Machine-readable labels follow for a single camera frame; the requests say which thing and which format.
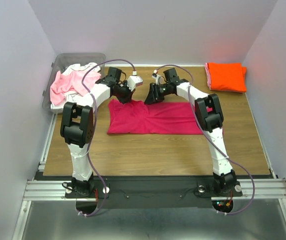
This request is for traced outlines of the magenta t shirt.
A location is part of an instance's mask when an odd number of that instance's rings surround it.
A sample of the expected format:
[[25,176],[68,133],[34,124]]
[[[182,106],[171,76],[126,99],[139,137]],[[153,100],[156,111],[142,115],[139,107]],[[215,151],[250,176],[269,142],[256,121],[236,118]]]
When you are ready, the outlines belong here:
[[122,104],[111,100],[108,104],[110,125],[107,133],[201,135],[188,102],[159,102],[151,105],[132,100]]

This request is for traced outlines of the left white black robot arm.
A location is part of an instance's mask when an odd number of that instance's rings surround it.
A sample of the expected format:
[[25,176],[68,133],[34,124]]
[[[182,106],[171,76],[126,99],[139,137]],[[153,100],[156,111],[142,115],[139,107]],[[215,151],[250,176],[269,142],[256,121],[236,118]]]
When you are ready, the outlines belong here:
[[117,97],[122,104],[130,102],[136,87],[143,83],[136,69],[124,81],[120,80],[122,74],[122,70],[111,67],[108,74],[97,80],[91,88],[86,86],[86,77],[83,77],[81,83],[87,90],[86,99],[80,103],[67,102],[63,107],[60,134],[70,150],[73,166],[71,182],[62,184],[68,195],[74,193],[81,198],[88,198],[97,192],[94,189],[93,167],[88,160],[97,109],[112,96]]

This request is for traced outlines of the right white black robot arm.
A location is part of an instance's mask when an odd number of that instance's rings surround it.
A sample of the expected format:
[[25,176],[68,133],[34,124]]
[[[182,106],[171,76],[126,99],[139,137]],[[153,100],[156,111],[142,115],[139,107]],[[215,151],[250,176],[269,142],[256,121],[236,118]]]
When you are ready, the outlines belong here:
[[219,97],[216,94],[208,94],[192,86],[186,79],[179,78],[174,68],[163,72],[163,76],[154,70],[145,104],[160,103],[165,96],[175,94],[188,100],[196,117],[196,124],[208,141],[211,158],[213,161],[213,191],[218,195],[224,195],[237,184],[236,173],[229,161],[224,139],[224,116]]

